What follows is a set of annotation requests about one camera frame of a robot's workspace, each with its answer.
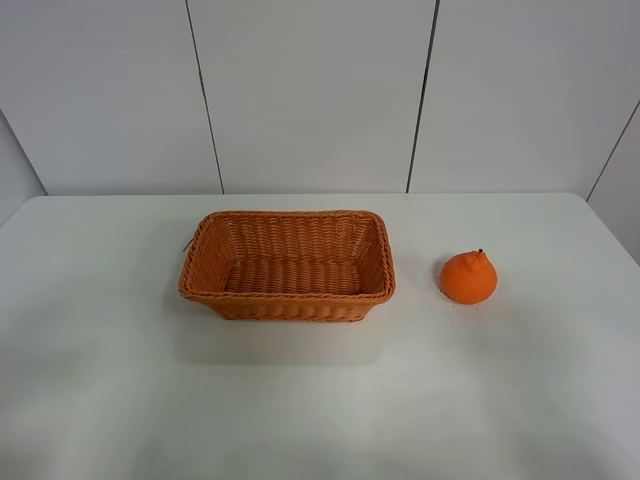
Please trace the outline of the orange with stem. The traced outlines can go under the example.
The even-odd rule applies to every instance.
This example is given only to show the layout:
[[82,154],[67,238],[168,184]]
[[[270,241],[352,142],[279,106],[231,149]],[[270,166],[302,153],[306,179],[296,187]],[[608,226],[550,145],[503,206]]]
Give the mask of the orange with stem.
[[474,305],[487,300],[497,285],[497,271],[483,249],[451,257],[444,263],[439,276],[442,293],[463,305]]

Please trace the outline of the orange woven wicker basket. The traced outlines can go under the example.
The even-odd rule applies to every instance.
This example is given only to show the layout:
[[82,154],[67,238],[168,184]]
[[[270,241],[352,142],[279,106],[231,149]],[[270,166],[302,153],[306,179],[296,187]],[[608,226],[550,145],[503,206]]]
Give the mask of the orange woven wicker basket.
[[307,322],[361,321],[395,287],[385,223],[364,210],[211,213],[178,283],[224,319]]

